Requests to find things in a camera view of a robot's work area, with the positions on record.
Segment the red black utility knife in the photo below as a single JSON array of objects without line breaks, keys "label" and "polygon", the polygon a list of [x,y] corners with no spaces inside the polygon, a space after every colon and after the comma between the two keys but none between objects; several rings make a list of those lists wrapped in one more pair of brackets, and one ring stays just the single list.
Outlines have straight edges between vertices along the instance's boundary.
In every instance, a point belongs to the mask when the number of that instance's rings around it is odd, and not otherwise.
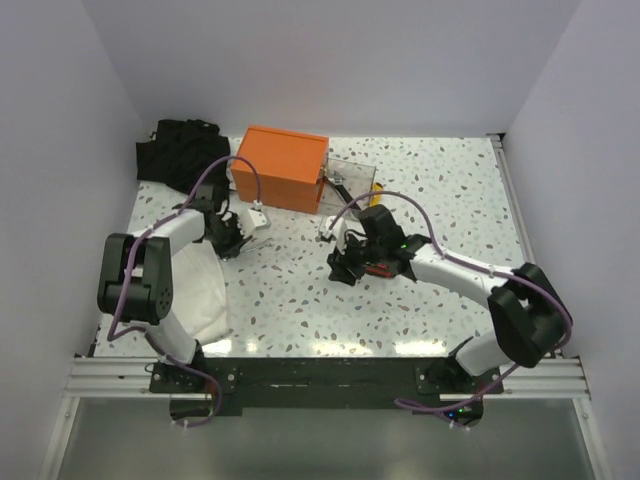
[{"label": "red black utility knife", "polygon": [[367,275],[386,279],[394,278],[398,275],[394,268],[385,263],[367,265],[365,267],[365,273]]}]

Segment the clear acrylic drawer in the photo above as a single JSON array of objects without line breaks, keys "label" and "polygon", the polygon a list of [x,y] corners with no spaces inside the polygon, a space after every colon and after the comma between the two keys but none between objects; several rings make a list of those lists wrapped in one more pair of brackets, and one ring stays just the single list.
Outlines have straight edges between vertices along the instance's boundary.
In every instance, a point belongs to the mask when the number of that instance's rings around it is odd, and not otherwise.
[{"label": "clear acrylic drawer", "polygon": [[329,170],[336,170],[345,177],[346,188],[354,198],[371,191],[376,176],[375,166],[328,157],[320,178],[322,193],[317,214],[322,216],[335,215],[346,205],[324,180]]}]

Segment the small silver combination wrench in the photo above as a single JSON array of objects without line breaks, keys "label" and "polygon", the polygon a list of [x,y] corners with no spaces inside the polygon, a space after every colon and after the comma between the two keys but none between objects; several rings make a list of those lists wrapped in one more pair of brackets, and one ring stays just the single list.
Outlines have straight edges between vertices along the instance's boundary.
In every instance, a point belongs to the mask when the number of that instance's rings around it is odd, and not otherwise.
[{"label": "small silver combination wrench", "polygon": [[252,242],[247,242],[245,244],[242,245],[236,245],[231,247],[230,249],[228,249],[222,256],[221,259],[223,261],[227,261],[230,259],[234,259],[237,258],[239,255],[243,254],[243,253],[249,253],[251,251],[254,250],[259,250],[265,247],[271,247],[274,245],[274,239],[273,238],[267,238],[265,240],[262,241],[252,241]]}]

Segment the black-handled adjustable wrench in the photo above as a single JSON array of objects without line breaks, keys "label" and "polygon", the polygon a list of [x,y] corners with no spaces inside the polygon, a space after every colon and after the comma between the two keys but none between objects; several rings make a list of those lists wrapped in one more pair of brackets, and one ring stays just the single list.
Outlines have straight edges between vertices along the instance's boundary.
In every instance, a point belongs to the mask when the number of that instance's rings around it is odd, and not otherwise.
[{"label": "black-handled adjustable wrench", "polygon": [[352,204],[354,197],[349,193],[345,185],[345,177],[336,170],[329,170],[324,175],[324,180],[334,192],[341,198],[341,200],[349,205],[351,216],[358,219],[362,211],[358,203]]}]

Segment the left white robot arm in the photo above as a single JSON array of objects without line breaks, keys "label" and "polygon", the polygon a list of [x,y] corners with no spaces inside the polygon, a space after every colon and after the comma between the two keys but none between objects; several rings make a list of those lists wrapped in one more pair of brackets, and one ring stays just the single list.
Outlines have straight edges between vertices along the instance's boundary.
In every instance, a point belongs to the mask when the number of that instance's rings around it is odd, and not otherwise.
[{"label": "left white robot arm", "polygon": [[142,230],[109,235],[97,292],[112,318],[108,341],[142,336],[162,362],[176,363],[177,386],[200,390],[207,368],[196,359],[226,327],[221,263],[241,253],[262,219],[258,204],[235,213],[196,194]]}]

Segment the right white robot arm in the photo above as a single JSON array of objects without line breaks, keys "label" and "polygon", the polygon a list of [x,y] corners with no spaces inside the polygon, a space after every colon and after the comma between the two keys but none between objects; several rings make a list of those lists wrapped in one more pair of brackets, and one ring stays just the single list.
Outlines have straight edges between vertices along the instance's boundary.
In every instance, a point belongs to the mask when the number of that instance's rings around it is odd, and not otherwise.
[{"label": "right white robot arm", "polygon": [[339,216],[326,218],[320,237],[335,246],[329,278],[350,286],[363,276],[404,277],[446,288],[485,308],[493,329],[468,338],[425,371],[427,381],[459,393],[505,364],[533,368],[567,339],[572,320],[541,268],[525,263],[509,270],[437,248],[433,239],[407,235],[382,205],[363,210],[355,230]]}]

